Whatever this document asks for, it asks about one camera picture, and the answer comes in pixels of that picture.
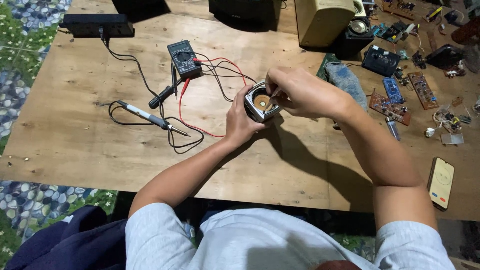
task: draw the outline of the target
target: power adapter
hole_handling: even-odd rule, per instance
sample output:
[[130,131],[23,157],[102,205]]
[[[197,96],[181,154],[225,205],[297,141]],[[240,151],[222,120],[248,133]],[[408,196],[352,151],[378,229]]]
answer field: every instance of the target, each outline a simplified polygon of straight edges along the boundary
[[125,14],[65,14],[61,28],[67,28],[74,38],[135,37],[135,28]]

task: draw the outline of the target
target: gray t-shirt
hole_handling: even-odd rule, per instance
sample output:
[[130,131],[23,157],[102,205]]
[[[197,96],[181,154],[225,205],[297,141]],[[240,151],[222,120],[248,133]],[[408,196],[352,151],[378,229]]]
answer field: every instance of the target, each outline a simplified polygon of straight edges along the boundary
[[377,232],[373,262],[332,237],[277,210],[225,210],[201,226],[198,249],[173,209],[153,203],[136,211],[126,231],[127,269],[312,269],[328,260],[349,260],[367,269],[454,270],[439,234],[412,221],[395,221]]

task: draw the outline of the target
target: white connector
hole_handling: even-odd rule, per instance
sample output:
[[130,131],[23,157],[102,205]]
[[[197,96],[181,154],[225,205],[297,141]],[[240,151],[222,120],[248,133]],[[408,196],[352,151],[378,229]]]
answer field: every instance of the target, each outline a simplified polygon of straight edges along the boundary
[[427,138],[430,138],[433,136],[433,134],[435,134],[435,129],[434,128],[427,128],[427,130],[425,131],[425,137]]

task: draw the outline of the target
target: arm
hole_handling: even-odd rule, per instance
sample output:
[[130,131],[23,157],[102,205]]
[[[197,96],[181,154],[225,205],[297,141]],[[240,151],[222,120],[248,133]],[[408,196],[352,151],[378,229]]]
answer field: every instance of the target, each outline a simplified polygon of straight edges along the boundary
[[303,69],[272,68],[267,92],[280,87],[273,101],[294,116],[336,121],[374,186],[377,229],[392,221],[416,221],[436,229],[426,183],[400,143],[346,92]]
[[250,140],[255,132],[265,128],[264,124],[254,122],[245,112],[243,103],[245,95],[251,88],[252,86],[245,86],[233,99],[227,113],[225,137],[155,176],[133,199],[129,217],[151,203],[160,202],[171,207],[177,206],[226,155]]

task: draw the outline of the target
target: hand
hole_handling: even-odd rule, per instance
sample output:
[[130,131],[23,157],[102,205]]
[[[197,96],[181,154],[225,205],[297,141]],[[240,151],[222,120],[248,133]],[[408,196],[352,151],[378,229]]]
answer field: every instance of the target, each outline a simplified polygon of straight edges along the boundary
[[265,82],[268,94],[277,87],[282,90],[282,94],[272,97],[272,102],[293,116],[337,121],[356,105],[348,93],[301,68],[271,68]]
[[244,86],[235,96],[232,107],[227,112],[227,133],[225,140],[239,147],[251,139],[253,134],[267,127],[264,123],[257,123],[248,117],[245,111],[245,95],[253,85]]

